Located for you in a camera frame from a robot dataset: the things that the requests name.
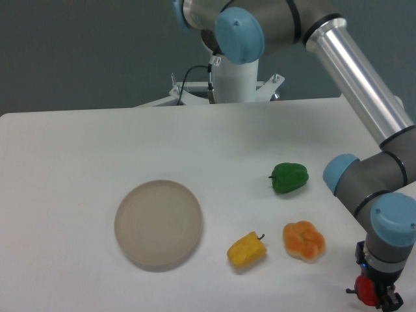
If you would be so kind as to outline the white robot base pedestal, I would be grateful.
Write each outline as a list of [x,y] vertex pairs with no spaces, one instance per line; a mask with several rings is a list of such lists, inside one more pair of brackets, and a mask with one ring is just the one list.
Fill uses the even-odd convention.
[[234,64],[225,56],[216,56],[211,69],[215,103],[254,102],[258,63]]

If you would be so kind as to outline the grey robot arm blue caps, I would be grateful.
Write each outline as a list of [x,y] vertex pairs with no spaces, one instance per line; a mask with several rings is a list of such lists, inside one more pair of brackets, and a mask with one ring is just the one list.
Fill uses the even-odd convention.
[[174,1],[184,30],[234,64],[266,50],[303,43],[314,53],[380,147],[360,160],[343,154],[323,180],[366,231],[356,246],[361,274],[354,294],[383,311],[402,306],[395,281],[415,244],[415,200],[400,189],[415,181],[415,124],[347,32],[329,1]]

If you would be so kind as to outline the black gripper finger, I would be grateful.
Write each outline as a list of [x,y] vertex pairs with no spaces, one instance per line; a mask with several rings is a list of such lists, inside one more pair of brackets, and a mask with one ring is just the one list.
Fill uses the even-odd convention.
[[402,297],[395,292],[395,286],[390,285],[386,288],[384,295],[381,297],[381,309],[383,312],[398,311],[403,305]]

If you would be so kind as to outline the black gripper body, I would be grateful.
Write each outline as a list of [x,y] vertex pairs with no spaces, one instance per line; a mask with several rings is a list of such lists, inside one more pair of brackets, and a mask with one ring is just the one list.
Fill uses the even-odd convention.
[[375,308],[381,308],[381,297],[384,295],[386,288],[395,285],[395,282],[399,279],[404,269],[404,262],[383,262],[373,256],[365,242],[361,241],[356,245],[356,263],[360,266],[360,275],[364,274],[374,283],[374,290],[378,298],[378,305]]

